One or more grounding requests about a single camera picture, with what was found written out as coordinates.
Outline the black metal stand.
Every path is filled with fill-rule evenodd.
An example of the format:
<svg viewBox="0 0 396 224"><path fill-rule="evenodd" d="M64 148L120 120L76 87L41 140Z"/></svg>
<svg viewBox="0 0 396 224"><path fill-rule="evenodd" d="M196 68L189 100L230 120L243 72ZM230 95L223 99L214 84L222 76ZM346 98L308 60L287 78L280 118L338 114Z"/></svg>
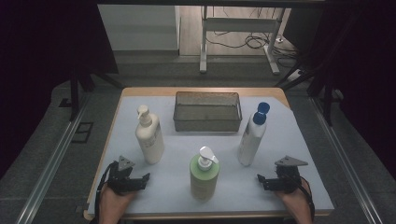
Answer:
<svg viewBox="0 0 396 224"><path fill-rule="evenodd" d="M276 87L279 87L283 91L287 91L297 85L311 80L308 88L306 89L307 94L310 97L318 97L321 92L322 95L322 117L325 119L328 125L332 126L332 93L333 93L333 79L331 74L327 71L328 66L323 64L318 65L314 68L304 69L302 62L297 62L289 72L283 76L277 83ZM288 81L288 78L297 70L302 70L303 73L292 81Z"/></svg>
<svg viewBox="0 0 396 224"><path fill-rule="evenodd" d="M78 96L78 86L81 86L84 91L90 92L95 88L92 75L95 75L105 82L113 85L118 89L124 89L124 86L116 79L110 77L104 72L97 69L91 69L87 66L76 65L70 72L70 95L71 95L71 116L70 120L73 121L77 118L80 104Z"/></svg>

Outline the aluminium floor rail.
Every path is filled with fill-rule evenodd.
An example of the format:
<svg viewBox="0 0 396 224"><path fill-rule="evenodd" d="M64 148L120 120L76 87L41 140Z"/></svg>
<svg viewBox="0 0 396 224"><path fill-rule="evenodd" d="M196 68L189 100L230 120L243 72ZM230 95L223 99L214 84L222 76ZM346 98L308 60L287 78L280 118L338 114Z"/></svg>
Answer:
<svg viewBox="0 0 396 224"><path fill-rule="evenodd" d="M341 144L335 130L324 118L324 109L320 105L317 98L309 98L311 105L315 108L319 123L329 139L334 154L346 176L349 186L352 188L361 209L366 216L369 224L383 224L383 220L379 215L376 206L369 195L366 187L363 186L356 170L354 169L349 157L347 156L343 145Z"/></svg>
<svg viewBox="0 0 396 224"><path fill-rule="evenodd" d="M86 111L88 102L91 99L90 93L84 93L81 102L80 110L77 112L75 118L68 122L68 125L63 132L63 135L56 145L53 153L49 157L49 160L44 167L43 172L35 183L35 186L28 197L24 207L22 208L15 224L32 224L35 215L42 204L45 195L50 187L50 184L55 177L60 164L64 158L65 152L67 151L72 138L78 128L78 125Z"/></svg>

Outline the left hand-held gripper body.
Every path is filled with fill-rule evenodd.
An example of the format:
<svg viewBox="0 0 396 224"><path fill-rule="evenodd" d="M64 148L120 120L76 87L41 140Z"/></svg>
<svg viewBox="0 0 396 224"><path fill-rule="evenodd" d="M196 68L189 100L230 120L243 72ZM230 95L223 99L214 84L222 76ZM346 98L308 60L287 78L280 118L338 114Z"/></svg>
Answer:
<svg viewBox="0 0 396 224"><path fill-rule="evenodd" d="M119 156L118 161L110 164L107 184L119 195L132 191L130 174L133 170L134 163L123 156Z"/></svg>

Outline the green pump bottle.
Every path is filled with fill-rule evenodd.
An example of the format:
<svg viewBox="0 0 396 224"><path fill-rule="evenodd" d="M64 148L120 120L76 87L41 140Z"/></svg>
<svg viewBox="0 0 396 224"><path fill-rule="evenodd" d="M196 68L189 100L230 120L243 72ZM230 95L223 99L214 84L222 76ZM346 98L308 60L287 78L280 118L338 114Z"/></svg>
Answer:
<svg viewBox="0 0 396 224"><path fill-rule="evenodd" d="M219 176L219 160L210 147L201 147L190 162L191 195L205 202L212 198Z"/></svg>

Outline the dark curtain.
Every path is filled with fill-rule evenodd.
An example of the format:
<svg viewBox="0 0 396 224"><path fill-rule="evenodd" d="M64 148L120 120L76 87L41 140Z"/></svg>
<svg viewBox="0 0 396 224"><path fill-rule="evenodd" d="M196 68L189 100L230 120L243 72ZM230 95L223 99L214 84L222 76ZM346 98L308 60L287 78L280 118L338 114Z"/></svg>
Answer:
<svg viewBox="0 0 396 224"><path fill-rule="evenodd" d="M340 107L396 178L396 0L358 0L361 13L329 72L343 94ZM330 53L350 12L294 8L283 36L316 66Z"/></svg>
<svg viewBox="0 0 396 224"><path fill-rule="evenodd" d="M0 0L0 178L74 74L116 74L98 0Z"/></svg>

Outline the white bottle with blue cap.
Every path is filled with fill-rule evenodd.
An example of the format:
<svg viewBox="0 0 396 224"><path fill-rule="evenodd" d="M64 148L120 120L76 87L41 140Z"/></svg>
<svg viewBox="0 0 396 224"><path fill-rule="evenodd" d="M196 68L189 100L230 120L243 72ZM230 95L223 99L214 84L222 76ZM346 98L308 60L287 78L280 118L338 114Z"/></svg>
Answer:
<svg viewBox="0 0 396 224"><path fill-rule="evenodd" d="M259 103L257 110L250 116L247 122L237 155L239 162L244 166L249 166L253 163L266 131L266 120L269 110L270 106L267 103Z"/></svg>

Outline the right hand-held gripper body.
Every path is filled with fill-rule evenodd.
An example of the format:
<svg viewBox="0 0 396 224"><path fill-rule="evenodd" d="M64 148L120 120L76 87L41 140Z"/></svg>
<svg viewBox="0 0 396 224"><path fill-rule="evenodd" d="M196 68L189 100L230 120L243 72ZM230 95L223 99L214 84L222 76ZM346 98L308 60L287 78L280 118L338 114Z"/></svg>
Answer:
<svg viewBox="0 0 396 224"><path fill-rule="evenodd" d="M306 166L306 161L301 161L290 156L285 156L275 162L278 183L276 190L286 193L294 192L301 184L301 176L298 167Z"/></svg>

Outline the white metal desk frame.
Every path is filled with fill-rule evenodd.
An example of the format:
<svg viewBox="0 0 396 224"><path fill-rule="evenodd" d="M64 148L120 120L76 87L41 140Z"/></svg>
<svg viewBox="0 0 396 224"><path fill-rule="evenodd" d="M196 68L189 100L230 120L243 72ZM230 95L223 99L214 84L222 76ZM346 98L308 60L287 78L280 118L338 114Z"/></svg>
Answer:
<svg viewBox="0 0 396 224"><path fill-rule="evenodd" d="M274 75L280 71L273 55L276 38L285 14L285 8L281 8L275 19L238 19L238 18L208 18L207 6L203 7L202 15L202 43L200 48L199 71L206 73L206 33L207 32L237 32L237 33L269 33L269 44L264 46L267 61Z"/></svg>

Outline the white cabinet panel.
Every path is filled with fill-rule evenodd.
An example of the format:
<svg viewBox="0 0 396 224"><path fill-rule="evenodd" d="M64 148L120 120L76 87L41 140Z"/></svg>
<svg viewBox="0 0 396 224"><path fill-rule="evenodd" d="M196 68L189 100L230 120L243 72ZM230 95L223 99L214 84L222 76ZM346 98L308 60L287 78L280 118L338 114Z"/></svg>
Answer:
<svg viewBox="0 0 396 224"><path fill-rule="evenodd" d="M99 5L111 48L178 50L178 6Z"/></svg>

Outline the person's right hand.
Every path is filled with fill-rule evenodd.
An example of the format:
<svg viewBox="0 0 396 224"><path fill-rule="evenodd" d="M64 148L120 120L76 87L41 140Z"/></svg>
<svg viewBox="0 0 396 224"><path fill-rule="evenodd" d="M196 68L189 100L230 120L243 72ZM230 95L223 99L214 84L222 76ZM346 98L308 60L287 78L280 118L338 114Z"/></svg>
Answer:
<svg viewBox="0 0 396 224"><path fill-rule="evenodd" d="M300 189L289 194L276 191L275 195L282 201L297 224L313 224L310 206Z"/></svg>

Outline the black square floor bracket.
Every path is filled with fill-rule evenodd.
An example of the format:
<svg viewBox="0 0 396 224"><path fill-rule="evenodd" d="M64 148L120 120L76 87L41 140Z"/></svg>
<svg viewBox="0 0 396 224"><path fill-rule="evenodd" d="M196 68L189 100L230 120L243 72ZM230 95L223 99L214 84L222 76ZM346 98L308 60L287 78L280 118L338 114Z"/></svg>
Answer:
<svg viewBox="0 0 396 224"><path fill-rule="evenodd" d="M72 143L86 144L92 133L93 123L92 122L80 122L72 137Z"/></svg>

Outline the cream pump bottle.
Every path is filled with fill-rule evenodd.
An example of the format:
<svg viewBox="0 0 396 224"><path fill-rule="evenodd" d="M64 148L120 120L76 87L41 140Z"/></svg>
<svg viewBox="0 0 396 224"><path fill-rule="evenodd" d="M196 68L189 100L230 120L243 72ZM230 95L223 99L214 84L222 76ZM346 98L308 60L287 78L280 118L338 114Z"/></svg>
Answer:
<svg viewBox="0 0 396 224"><path fill-rule="evenodd" d="M137 108L139 123L135 136L148 164L155 164L162 158L164 152L163 134L159 117L149 111L147 105Z"/></svg>

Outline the grey metal mesh basket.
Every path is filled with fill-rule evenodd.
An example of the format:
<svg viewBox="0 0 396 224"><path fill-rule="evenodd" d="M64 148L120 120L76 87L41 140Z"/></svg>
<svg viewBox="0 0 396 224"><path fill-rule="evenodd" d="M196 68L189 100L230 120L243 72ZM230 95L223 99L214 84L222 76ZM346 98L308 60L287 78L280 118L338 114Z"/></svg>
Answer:
<svg viewBox="0 0 396 224"><path fill-rule="evenodd" d="M173 120L177 132L238 132L242 121L239 94L178 91Z"/></svg>

